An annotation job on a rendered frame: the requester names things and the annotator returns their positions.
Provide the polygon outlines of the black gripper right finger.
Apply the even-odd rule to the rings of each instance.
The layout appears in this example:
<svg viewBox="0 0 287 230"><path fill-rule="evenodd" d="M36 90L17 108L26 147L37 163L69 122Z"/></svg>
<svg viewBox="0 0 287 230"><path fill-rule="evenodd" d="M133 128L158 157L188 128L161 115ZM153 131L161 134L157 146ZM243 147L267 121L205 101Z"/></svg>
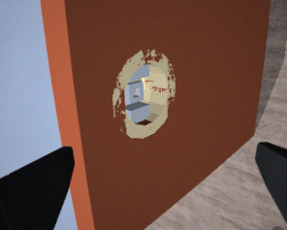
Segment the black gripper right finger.
<svg viewBox="0 0 287 230"><path fill-rule="evenodd" d="M287 223L287 148L260 142L255 161L273 201Z"/></svg>

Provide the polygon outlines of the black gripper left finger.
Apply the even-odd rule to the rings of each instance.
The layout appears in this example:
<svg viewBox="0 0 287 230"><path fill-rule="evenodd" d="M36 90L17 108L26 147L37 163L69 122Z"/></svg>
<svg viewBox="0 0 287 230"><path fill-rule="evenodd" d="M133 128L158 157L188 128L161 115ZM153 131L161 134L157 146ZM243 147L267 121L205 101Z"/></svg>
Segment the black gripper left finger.
<svg viewBox="0 0 287 230"><path fill-rule="evenodd" d="M0 179L0 230L53 230L75 168L59 148Z"/></svg>

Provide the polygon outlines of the brown wooden door slab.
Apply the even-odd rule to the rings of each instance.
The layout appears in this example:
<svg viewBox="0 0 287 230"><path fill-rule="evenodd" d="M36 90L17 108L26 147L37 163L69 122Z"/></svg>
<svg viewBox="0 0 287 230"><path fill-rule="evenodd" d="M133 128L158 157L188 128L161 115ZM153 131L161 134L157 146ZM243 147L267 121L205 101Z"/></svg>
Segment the brown wooden door slab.
<svg viewBox="0 0 287 230"><path fill-rule="evenodd" d="M40 1L78 230L144 230L254 136L271 0Z"/></svg>

